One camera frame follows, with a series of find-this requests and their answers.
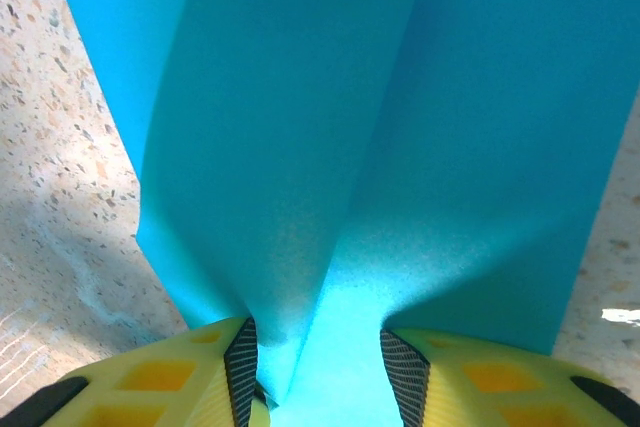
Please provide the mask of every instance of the floor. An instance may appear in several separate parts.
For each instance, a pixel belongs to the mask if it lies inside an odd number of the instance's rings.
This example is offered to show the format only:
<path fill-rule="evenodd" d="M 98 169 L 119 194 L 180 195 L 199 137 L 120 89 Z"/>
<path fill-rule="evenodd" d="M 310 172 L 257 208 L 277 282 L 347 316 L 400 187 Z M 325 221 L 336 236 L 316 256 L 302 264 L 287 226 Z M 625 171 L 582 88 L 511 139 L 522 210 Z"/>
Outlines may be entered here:
<path fill-rule="evenodd" d="M 138 183 L 64 0 L 0 0 L 0 415 L 185 329 L 133 238 Z M 640 401 L 640 101 L 555 354 Z"/>

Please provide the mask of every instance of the black rubber edge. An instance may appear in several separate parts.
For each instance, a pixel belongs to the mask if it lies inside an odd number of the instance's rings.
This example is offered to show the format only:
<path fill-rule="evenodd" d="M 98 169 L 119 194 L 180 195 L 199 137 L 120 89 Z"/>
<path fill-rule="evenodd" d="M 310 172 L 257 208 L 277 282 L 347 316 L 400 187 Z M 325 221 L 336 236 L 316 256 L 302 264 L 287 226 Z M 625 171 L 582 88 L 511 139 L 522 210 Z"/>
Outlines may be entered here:
<path fill-rule="evenodd" d="M 258 370 L 258 336 L 253 319 L 247 319 L 240 327 L 224 353 L 224 365 L 234 427 L 248 427 Z"/>
<path fill-rule="evenodd" d="M 70 377 L 38 390 L 0 419 L 0 427 L 41 427 L 89 385 L 84 377 Z"/>
<path fill-rule="evenodd" d="M 411 344 L 388 330 L 380 332 L 380 345 L 404 427 L 422 427 L 431 364 Z"/>
<path fill-rule="evenodd" d="M 640 405 L 621 390 L 579 375 L 571 377 L 571 381 L 627 427 L 640 426 Z"/>

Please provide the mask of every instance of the blue paper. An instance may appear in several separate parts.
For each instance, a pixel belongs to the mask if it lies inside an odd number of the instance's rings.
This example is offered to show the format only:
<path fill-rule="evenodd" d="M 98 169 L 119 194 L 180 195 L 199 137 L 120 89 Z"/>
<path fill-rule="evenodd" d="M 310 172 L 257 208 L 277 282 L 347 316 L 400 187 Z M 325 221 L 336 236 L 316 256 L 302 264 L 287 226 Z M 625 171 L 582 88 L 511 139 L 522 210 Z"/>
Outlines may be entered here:
<path fill-rule="evenodd" d="M 550 352 L 640 78 L 634 6 L 416 2 L 274 426 L 400 425 L 385 319 Z M 251 279 L 203 268 L 174 227 L 141 236 L 190 323 L 244 311 Z"/>

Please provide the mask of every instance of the yellow object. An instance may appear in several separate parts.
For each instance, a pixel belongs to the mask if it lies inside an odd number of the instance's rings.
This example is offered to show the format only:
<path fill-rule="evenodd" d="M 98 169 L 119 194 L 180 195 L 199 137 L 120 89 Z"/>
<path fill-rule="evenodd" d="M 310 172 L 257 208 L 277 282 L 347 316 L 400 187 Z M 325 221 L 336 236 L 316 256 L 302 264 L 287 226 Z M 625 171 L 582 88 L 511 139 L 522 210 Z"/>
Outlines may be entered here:
<path fill-rule="evenodd" d="M 253 320 L 224 320 L 69 373 L 88 385 L 44 426 L 268 427 L 256 366 Z"/>
<path fill-rule="evenodd" d="M 566 362 L 424 330 L 383 331 L 381 343 L 405 427 L 640 426 L 620 420 L 637 404 Z"/>

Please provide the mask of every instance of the yellow plastic piece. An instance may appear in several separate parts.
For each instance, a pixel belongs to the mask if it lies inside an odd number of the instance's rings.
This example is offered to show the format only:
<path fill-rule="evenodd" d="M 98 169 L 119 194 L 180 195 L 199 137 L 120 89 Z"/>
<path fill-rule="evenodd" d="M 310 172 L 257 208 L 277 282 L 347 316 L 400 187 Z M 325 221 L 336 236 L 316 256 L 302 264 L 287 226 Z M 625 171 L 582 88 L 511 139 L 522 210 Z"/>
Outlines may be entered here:
<path fill-rule="evenodd" d="M 89 380 L 45 427 L 234 427 L 224 353 L 246 319 L 227 319 L 67 374 Z M 250 427 L 268 427 L 254 399 Z"/>
<path fill-rule="evenodd" d="M 424 426 L 624 427 L 570 378 L 581 367 L 509 346 L 425 330 L 398 337 L 430 363 Z"/>

